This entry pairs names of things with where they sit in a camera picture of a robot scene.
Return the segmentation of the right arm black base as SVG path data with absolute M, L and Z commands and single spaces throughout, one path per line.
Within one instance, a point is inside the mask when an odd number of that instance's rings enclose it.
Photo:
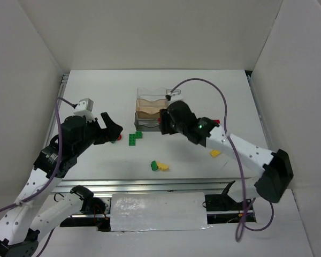
M 243 216 L 242 202 L 235 202 L 227 194 L 235 181 L 227 184 L 220 194 L 207 194 L 202 206 L 207 211 L 208 224 L 238 223 Z

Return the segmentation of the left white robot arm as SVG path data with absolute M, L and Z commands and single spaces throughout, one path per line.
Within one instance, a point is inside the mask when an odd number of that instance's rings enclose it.
M 84 116 L 69 116 L 57 122 L 58 134 L 40 151 L 25 187 L 13 204 L 0 209 L 0 213 L 6 212 L 0 220 L 0 256 L 32 256 L 41 239 L 68 216 L 93 213 L 96 204 L 104 206 L 91 190 L 77 185 L 56 205 L 39 212 L 85 150 L 120 136 L 123 128 L 106 112 L 101 117 L 105 128 L 96 118 L 89 121 Z

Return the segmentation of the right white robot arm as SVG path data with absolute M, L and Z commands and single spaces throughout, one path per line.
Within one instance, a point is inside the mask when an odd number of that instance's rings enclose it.
M 278 203 L 294 177 L 289 155 L 278 149 L 273 152 L 253 145 L 207 117 L 197 118 L 187 103 L 176 101 L 160 111 L 160 131 L 162 134 L 184 135 L 190 142 L 205 148 L 218 150 L 239 165 L 256 174 L 228 187 L 227 195 L 235 202 L 245 198 L 263 198 Z

